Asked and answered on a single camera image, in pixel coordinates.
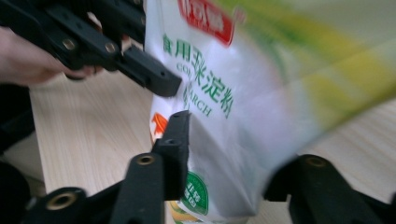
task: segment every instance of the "corn starch package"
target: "corn starch package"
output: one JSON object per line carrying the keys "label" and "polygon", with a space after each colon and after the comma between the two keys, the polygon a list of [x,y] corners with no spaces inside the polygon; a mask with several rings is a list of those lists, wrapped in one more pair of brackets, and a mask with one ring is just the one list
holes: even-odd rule
{"label": "corn starch package", "polygon": [[153,139],[190,110],[188,183],[176,223],[258,212],[298,150],[396,93],[396,1],[147,1],[146,51],[182,77],[154,96]]}

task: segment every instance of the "skin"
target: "skin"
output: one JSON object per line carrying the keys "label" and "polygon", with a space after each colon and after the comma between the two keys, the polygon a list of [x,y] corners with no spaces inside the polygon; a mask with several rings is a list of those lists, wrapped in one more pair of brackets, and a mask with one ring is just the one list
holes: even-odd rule
{"label": "skin", "polygon": [[66,73],[72,77],[88,77],[95,72],[93,66],[72,71],[43,49],[0,27],[0,84],[31,86],[44,83]]}

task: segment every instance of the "wooden table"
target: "wooden table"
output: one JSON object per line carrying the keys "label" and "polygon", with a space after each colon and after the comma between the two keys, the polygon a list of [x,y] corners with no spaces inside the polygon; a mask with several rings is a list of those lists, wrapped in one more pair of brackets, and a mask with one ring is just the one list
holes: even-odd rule
{"label": "wooden table", "polygon": [[[80,82],[57,77],[32,88],[31,98],[48,192],[74,186],[92,195],[122,180],[129,160],[151,149],[151,93],[122,74],[104,72]],[[355,189],[388,202],[396,190],[396,102],[302,153],[325,157]],[[249,223],[290,223],[287,205],[264,202]]]}

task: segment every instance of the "green circular logo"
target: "green circular logo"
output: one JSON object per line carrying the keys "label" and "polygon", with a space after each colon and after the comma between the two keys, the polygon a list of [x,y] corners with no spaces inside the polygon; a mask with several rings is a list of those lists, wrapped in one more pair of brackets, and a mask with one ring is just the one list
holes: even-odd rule
{"label": "green circular logo", "polygon": [[187,185],[181,202],[194,213],[207,214],[209,205],[207,189],[204,181],[195,173],[189,172],[187,176]]}

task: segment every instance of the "red logo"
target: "red logo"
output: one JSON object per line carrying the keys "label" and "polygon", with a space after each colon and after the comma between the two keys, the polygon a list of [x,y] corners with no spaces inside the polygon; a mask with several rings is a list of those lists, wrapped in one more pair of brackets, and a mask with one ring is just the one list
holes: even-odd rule
{"label": "red logo", "polygon": [[213,35],[223,44],[233,41],[233,20],[207,0],[178,0],[181,16],[190,26]]}

